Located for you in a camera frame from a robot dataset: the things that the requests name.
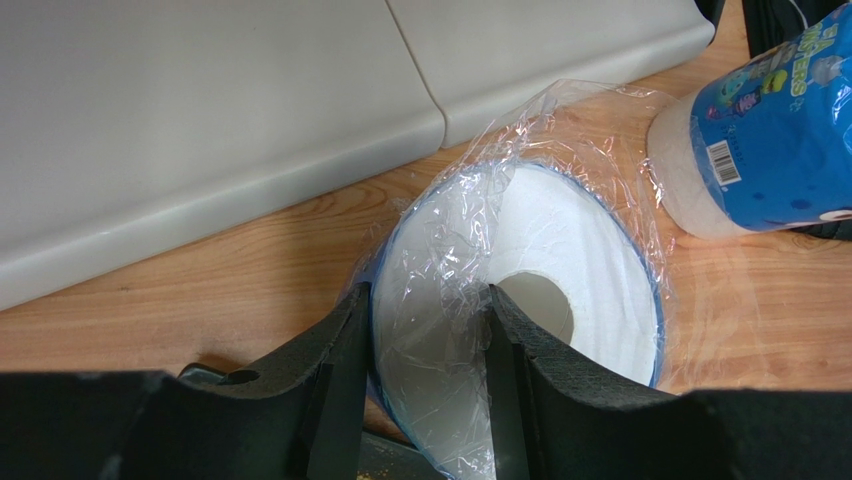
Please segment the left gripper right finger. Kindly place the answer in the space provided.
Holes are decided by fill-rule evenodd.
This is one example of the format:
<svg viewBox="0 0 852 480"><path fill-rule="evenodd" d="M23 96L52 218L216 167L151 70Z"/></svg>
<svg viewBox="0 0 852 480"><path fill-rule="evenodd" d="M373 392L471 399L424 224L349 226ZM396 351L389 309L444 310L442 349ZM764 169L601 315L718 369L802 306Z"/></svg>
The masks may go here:
<svg viewBox="0 0 852 480"><path fill-rule="evenodd" d="M484 311L500 479L847 479L851 397L698 390L676 396L595 363L499 287Z"/></svg>

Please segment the blue cartoon-face roll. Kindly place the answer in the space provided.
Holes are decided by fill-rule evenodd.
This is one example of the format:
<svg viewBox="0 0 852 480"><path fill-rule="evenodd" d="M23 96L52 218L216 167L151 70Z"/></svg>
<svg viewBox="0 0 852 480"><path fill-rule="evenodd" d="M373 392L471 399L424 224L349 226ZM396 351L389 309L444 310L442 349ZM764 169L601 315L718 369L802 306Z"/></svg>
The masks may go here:
<svg viewBox="0 0 852 480"><path fill-rule="evenodd" d="M647 151L675 223L722 239L851 216L851 8L660 112Z"/></svg>

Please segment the plastic-wrapped roll blue label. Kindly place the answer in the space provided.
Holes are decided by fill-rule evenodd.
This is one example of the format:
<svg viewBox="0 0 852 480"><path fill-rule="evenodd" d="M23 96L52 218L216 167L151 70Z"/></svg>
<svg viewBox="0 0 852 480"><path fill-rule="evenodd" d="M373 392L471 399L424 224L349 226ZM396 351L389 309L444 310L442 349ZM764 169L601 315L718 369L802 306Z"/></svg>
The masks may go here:
<svg viewBox="0 0 852 480"><path fill-rule="evenodd" d="M371 395L443 477L496 473L476 318L489 286L596 364L658 383L669 285L642 166L649 125L673 102L552 84L495 120L365 260Z"/></svg>

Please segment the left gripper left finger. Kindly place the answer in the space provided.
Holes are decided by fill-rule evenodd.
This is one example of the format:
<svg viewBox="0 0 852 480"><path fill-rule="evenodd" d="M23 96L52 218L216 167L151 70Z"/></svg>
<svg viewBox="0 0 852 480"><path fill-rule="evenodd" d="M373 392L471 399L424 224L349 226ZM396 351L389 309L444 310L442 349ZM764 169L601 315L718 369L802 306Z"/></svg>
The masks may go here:
<svg viewBox="0 0 852 480"><path fill-rule="evenodd" d="M1 377L5 479L353 479L370 287L220 379L165 371Z"/></svg>

